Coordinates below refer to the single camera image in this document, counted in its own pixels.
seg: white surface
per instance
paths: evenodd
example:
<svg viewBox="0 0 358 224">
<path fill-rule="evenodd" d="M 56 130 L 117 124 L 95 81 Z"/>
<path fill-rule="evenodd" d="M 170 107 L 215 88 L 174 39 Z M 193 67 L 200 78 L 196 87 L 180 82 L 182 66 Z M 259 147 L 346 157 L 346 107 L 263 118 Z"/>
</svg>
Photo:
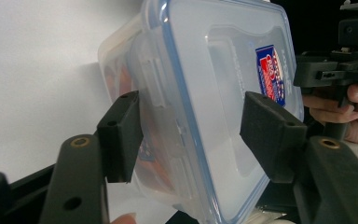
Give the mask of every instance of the white surface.
<svg viewBox="0 0 358 224">
<path fill-rule="evenodd" d="M 110 106 L 97 49 L 140 5 L 0 1 L 0 172 L 9 182 L 54 163 L 65 139 L 94 133 Z M 108 188 L 111 217 L 136 212 L 139 223 L 165 223 L 174 212 L 129 186 Z"/>
</svg>

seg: translucent lid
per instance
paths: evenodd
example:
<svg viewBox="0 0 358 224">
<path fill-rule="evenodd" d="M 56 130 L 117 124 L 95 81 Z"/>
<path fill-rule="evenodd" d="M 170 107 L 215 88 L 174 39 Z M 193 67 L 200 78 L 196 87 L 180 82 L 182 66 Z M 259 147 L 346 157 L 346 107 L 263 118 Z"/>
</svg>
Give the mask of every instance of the translucent lid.
<svg viewBox="0 0 358 224">
<path fill-rule="evenodd" d="M 299 89 L 292 85 L 295 56 L 286 15 L 261 1 L 148 0 L 142 20 L 144 33 L 158 30 L 151 36 L 162 63 L 158 88 L 148 90 L 151 102 L 172 105 L 203 213 L 236 223 L 268 183 L 239 135 L 245 92 L 262 92 L 303 116 Z M 164 84 L 167 67 L 174 88 Z"/>
</svg>

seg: transparent plastic box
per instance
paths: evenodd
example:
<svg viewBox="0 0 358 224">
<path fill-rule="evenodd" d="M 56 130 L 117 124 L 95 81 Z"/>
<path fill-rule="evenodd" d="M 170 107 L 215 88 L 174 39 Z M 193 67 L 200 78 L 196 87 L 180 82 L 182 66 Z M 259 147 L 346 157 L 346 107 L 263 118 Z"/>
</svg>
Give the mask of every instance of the transparent plastic box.
<svg viewBox="0 0 358 224">
<path fill-rule="evenodd" d="M 269 182 L 240 137 L 244 93 L 262 92 L 303 119 L 284 10 L 144 0 L 101 44 L 99 63 L 112 101 L 140 92 L 139 190 L 201 223 L 242 223 Z"/>
</svg>

